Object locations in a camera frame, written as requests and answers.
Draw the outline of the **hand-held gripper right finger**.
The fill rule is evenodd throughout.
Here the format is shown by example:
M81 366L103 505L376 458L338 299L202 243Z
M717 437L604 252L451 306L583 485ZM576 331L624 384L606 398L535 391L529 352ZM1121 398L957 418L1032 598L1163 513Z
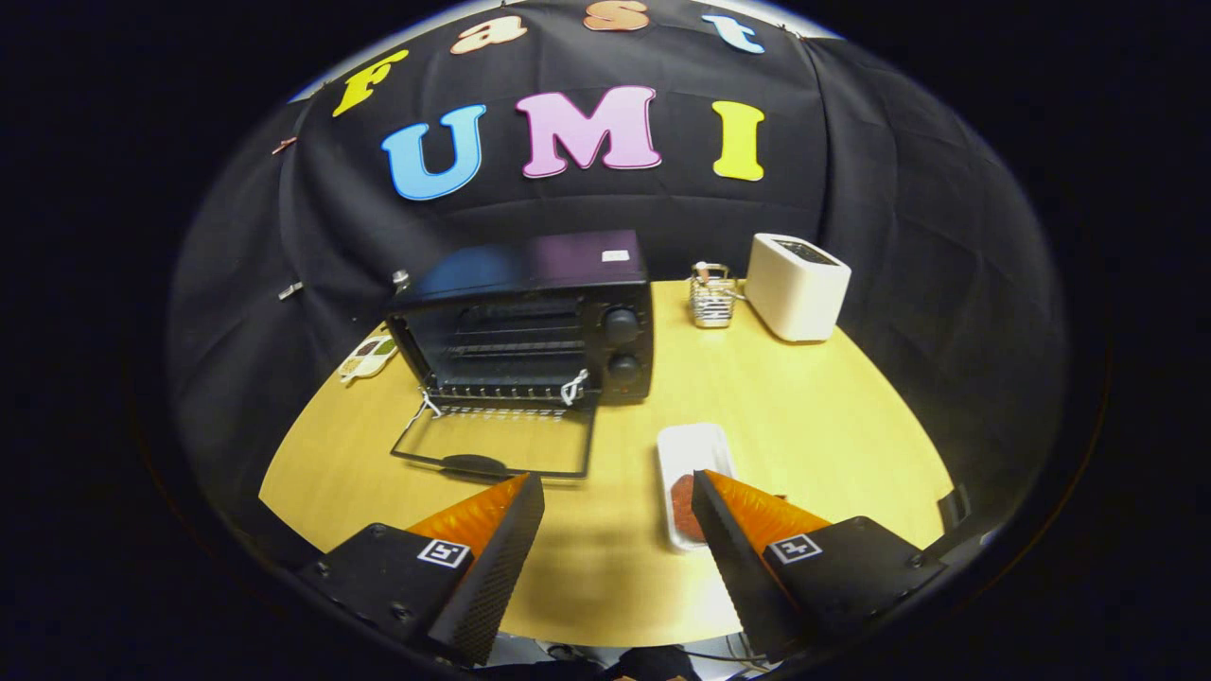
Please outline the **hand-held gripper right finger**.
M947 570L873 517L830 522L718 471L693 473L691 513L769 662L863 637Z

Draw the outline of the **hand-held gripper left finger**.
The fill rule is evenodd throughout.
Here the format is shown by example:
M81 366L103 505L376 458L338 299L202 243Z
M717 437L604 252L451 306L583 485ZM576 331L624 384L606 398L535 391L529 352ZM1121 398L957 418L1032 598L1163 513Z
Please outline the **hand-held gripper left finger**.
M541 479L523 473L407 530L369 523L298 578L377 637L484 665L544 513Z

